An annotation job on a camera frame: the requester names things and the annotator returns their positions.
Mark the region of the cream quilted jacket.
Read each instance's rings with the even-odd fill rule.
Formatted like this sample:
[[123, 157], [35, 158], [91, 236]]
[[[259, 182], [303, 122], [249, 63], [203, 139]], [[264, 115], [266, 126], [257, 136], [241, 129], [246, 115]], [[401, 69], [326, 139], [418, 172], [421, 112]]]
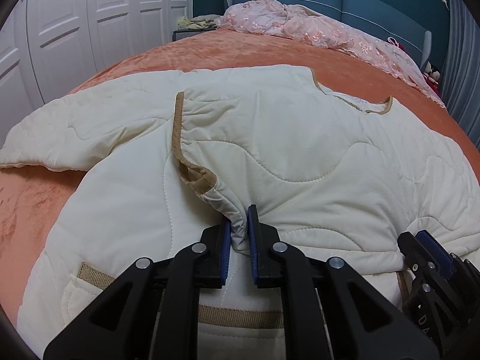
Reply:
[[461, 147], [389, 97], [379, 104], [320, 84], [307, 67], [133, 74], [54, 100], [1, 148], [4, 168], [84, 172], [49, 231], [17, 314], [42, 355], [141, 257], [173, 257], [228, 218], [226, 284], [205, 290], [201, 359], [283, 359], [257, 290], [247, 208], [307, 256], [339, 256], [392, 304], [404, 298], [401, 233], [429, 231], [479, 262], [479, 181]]

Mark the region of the red plush doll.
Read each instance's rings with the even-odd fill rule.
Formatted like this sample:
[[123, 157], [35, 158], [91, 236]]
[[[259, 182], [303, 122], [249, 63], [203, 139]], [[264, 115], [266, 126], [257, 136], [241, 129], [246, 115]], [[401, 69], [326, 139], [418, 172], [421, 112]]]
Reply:
[[441, 73], [439, 72], [439, 69], [437, 69], [436, 66], [434, 66], [430, 61], [428, 61], [424, 66], [423, 76], [428, 86], [432, 88], [433, 92], [440, 96], [439, 80]]

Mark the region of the yellowish items on nightstand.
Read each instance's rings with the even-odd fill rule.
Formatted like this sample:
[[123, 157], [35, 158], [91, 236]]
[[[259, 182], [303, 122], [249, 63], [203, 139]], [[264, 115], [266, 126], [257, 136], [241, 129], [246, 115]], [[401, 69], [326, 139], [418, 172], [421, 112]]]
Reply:
[[216, 28], [216, 20], [220, 18], [219, 15], [205, 15], [195, 16], [194, 18], [187, 18], [186, 16], [180, 18], [177, 23], [177, 30], [211, 30]]

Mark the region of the pink floral quilt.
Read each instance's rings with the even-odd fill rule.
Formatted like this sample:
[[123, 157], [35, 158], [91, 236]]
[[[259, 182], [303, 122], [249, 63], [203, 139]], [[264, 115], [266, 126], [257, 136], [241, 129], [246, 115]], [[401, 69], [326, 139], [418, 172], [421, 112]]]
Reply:
[[350, 55], [402, 80], [445, 107], [413, 59], [399, 46], [308, 7], [286, 5], [278, 0], [250, 0], [228, 7], [215, 22], [220, 29], [286, 38]]

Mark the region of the orange plush bed cover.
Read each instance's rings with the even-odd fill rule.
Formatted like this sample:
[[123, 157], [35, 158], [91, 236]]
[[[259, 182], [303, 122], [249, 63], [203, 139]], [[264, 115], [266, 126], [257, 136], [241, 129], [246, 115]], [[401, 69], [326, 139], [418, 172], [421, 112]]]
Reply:
[[[171, 42], [109, 66], [79, 89], [136, 72], [221, 69], [290, 64], [310, 67], [325, 86], [369, 102], [397, 98], [430, 129], [462, 148], [474, 171], [479, 151], [436, 102], [402, 80], [351, 55], [281, 37], [216, 30]], [[84, 172], [51, 172], [43, 166], [1, 170], [1, 306], [16, 322], [24, 289], [46, 238]]]

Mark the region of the blue-grey curtain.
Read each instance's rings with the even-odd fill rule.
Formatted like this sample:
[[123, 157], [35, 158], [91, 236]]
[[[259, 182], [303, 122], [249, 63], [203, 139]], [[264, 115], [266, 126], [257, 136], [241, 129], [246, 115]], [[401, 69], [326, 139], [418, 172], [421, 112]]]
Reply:
[[440, 93], [450, 116], [479, 146], [479, 25], [463, 0], [449, 0], [448, 51]]

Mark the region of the white wardrobe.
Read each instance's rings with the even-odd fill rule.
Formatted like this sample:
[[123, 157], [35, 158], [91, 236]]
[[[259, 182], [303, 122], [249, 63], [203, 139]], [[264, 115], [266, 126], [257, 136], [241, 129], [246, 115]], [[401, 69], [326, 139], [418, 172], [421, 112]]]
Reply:
[[192, 0], [19, 0], [1, 27], [1, 136], [98, 72], [173, 39]]

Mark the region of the dark bedside table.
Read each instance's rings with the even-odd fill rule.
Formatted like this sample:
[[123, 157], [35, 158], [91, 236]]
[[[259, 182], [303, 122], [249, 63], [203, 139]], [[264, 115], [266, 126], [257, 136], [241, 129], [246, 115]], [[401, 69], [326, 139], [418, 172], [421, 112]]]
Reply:
[[198, 34], [215, 31], [216, 28], [199, 28], [199, 29], [177, 29], [172, 33], [172, 41], [180, 41], [185, 38], [190, 38]]

